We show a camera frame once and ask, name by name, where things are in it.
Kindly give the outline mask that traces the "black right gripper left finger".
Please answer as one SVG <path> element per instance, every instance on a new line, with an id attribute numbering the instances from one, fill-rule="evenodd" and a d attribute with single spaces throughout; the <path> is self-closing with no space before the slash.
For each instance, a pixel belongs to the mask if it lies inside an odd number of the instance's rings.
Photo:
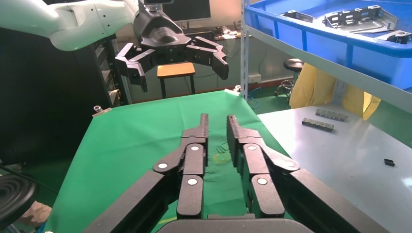
<path id="1" fill-rule="evenodd" d="M 183 130 L 179 146 L 157 161 L 84 232 L 149 233 L 175 201 L 178 219 L 201 218 L 207 146 L 208 114 L 203 113 L 199 126 Z"/>

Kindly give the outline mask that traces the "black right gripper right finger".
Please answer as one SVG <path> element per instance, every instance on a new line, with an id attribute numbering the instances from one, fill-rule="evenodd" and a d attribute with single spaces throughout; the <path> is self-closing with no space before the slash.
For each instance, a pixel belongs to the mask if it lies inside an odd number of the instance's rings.
<path id="1" fill-rule="evenodd" d="M 291 220 L 309 233 L 384 233 L 386 229 L 293 159 L 270 148 L 256 130 L 228 115 L 227 143 L 256 218 Z"/>

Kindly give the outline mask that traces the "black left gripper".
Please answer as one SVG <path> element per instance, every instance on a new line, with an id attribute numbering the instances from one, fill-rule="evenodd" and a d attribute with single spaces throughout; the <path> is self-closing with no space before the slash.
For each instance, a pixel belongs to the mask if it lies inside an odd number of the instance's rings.
<path id="1" fill-rule="evenodd" d="M 140 10 L 133 29 L 140 48 L 127 43 L 115 59 L 120 75 L 127 77 L 131 84 L 139 85 L 143 93 L 148 92 L 145 73 L 157 64 L 188 61 L 212 67 L 222 80 L 228 78 L 229 64 L 223 45 L 200 36 L 191 40 L 163 11 Z"/>

